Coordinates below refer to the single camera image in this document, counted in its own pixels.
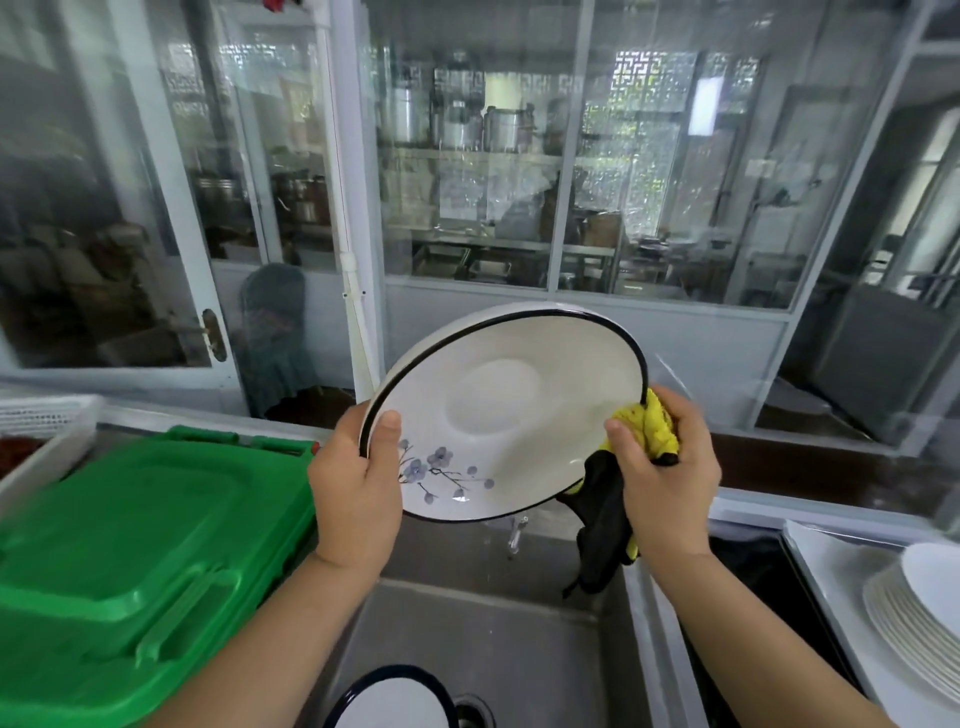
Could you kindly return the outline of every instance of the door handle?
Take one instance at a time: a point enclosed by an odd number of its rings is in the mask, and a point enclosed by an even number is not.
[[[217,314],[212,309],[207,308],[201,314],[201,320],[204,325],[201,327],[180,326],[170,324],[169,328],[174,333],[201,333],[206,336],[207,346],[217,361],[227,361],[227,345],[224,342],[224,334],[220,329],[220,321]]]

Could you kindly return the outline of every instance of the white plate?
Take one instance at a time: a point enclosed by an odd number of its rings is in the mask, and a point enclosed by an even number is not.
[[[914,544],[900,562],[917,599],[960,640],[960,546]]]
[[[437,678],[419,667],[389,665],[353,683],[324,728],[457,728],[457,718]]]
[[[886,571],[883,581],[884,595],[899,618],[927,644],[933,646],[944,660],[955,665],[957,674],[960,675],[960,640],[953,637],[927,612],[910,590],[899,563]]]
[[[360,435],[403,418],[403,508],[483,521],[549,500],[583,477],[603,422],[644,396],[647,368],[620,325],[566,303],[512,303],[455,321],[387,374]]]
[[[876,594],[875,606],[886,617],[890,629],[904,643],[910,645],[913,652],[919,655],[924,664],[951,683],[960,693],[960,665],[956,664],[951,654],[952,645],[945,642],[941,636],[933,631],[924,629],[916,618],[905,610],[895,592],[881,589]]]
[[[874,624],[876,631],[890,645],[891,649],[928,685],[945,697],[960,702],[960,690],[957,690],[951,681],[944,680],[938,671],[930,668],[929,662],[921,652],[908,638],[901,634],[895,621],[887,616],[886,611],[881,606],[882,597],[879,596],[881,591],[882,587],[877,585],[876,579],[871,579],[867,582],[863,593],[867,615]]]

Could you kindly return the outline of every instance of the yellow cloth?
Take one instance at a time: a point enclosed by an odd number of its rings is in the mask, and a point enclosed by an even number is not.
[[[624,405],[612,414],[612,418],[630,428],[634,438],[651,460],[657,460],[667,453],[680,454],[680,441],[677,439],[673,418],[652,389],[647,389],[646,405],[639,402]],[[610,440],[607,438],[604,438],[598,449],[613,452]],[[584,481],[581,479],[565,492],[572,496],[583,485]],[[636,541],[633,537],[627,544],[627,556],[631,559],[636,559],[637,556]]]

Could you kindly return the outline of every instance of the forearm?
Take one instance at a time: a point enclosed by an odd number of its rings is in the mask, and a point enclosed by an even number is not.
[[[311,554],[149,728],[293,725],[372,584]]]
[[[714,557],[650,563],[744,728],[894,725]]]

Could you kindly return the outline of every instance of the green plastic lid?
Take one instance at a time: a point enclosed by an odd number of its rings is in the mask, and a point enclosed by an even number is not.
[[[312,522],[310,445],[175,428],[0,522],[0,725],[124,726],[159,706]]]

